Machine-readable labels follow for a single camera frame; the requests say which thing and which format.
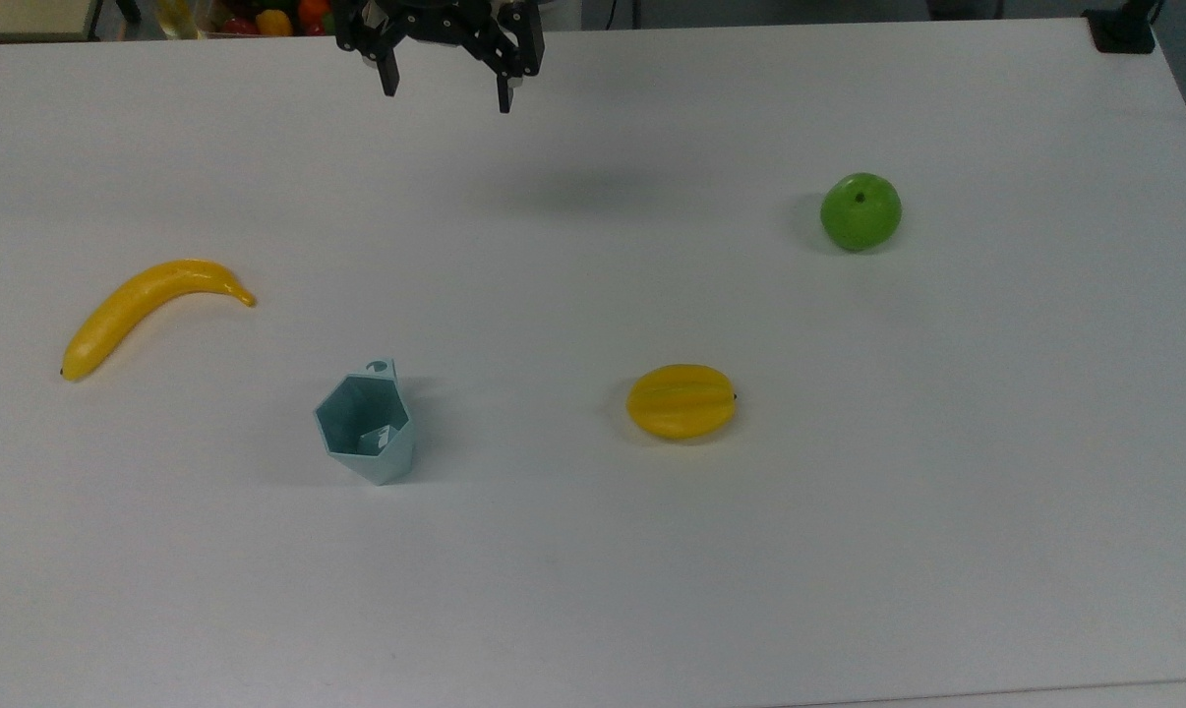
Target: yellow pepper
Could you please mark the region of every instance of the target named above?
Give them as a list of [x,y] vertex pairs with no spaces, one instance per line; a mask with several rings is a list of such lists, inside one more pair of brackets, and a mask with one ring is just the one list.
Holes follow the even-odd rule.
[[282,9],[266,9],[256,15],[256,28],[266,37],[291,37],[291,18]]

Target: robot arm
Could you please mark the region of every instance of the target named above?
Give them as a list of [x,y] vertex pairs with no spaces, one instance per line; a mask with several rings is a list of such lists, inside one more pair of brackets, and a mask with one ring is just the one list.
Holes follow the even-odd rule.
[[387,95],[400,83],[393,49],[407,37],[463,46],[484,62],[498,77],[502,113],[510,113],[515,87],[538,75],[544,57],[536,0],[331,0],[331,9],[338,45],[376,64]]

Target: hexagonal cup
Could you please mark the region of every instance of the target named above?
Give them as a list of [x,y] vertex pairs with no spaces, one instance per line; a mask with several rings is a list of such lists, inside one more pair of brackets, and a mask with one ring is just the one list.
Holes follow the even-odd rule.
[[414,422],[396,388],[391,359],[351,372],[314,412],[326,453],[374,484],[408,474]]

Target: white table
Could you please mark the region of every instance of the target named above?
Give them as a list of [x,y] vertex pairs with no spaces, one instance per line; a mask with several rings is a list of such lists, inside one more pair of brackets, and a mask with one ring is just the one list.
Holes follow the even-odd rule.
[[[1186,109],[1079,20],[0,46],[0,706],[757,707],[1186,680]],[[125,68],[127,81],[115,81]],[[839,254],[820,193],[907,215]],[[93,377],[130,274],[235,269]],[[395,357],[417,468],[313,408]],[[625,389],[700,362],[701,445]]]
[[860,708],[1186,708],[1186,682],[1016,694],[958,695],[951,699],[874,700]]

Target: banana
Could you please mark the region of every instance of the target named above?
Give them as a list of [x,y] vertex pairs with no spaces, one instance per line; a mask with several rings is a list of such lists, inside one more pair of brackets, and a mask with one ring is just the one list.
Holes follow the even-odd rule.
[[219,263],[185,259],[153,266],[127,279],[85,319],[64,350],[60,375],[68,381],[89,375],[141,319],[174,296],[190,292],[234,295],[248,308],[256,305],[256,298]]

